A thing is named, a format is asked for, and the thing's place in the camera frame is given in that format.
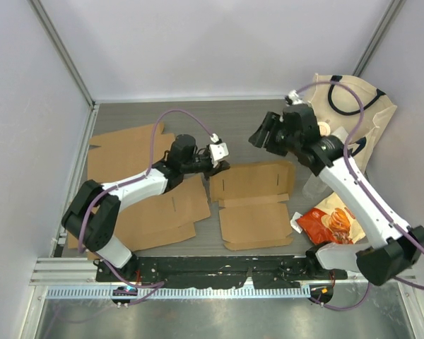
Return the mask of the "brown cardboard box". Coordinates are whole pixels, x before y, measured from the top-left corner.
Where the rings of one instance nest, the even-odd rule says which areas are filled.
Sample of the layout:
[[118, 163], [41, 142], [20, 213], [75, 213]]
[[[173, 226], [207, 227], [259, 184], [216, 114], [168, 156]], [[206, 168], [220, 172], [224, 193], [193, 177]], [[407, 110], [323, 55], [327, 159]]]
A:
[[209, 179], [218, 203], [225, 248], [231, 251], [288, 246], [293, 232], [286, 202], [295, 186], [287, 160], [233, 165]]

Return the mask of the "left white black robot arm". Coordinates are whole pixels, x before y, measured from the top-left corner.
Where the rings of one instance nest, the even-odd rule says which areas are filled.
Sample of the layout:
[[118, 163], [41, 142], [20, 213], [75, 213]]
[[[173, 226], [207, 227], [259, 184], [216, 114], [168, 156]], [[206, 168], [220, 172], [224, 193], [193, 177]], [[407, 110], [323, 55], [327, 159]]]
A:
[[124, 209], [179, 186], [185, 175], [202, 173], [205, 178], [228, 170], [227, 144], [216, 134], [203, 150], [189, 134], [181, 134], [163, 157], [140, 174], [118, 182], [84, 182], [61, 219], [62, 226], [78, 240], [82, 250], [98, 255], [112, 274], [130, 281], [138, 268], [136, 255], [114, 234]]

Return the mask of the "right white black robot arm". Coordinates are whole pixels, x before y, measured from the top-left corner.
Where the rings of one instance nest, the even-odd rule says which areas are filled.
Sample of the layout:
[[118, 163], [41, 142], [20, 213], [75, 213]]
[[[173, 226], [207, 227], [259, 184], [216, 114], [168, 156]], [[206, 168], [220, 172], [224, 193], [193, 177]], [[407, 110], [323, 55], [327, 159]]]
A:
[[321, 136], [310, 106], [289, 106], [282, 114], [267, 112], [249, 142], [276, 155], [294, 154], [338, 195], [365, 233], [365, 244], [322, 242], [309, 249], [305, 270], [311, 278], [323, 278], [330, 270], [348, 270], [380, 286], [418, 261], [424, 227], [410, 226], [383, 201], [354, 159], [344, 155], [338, 137]]

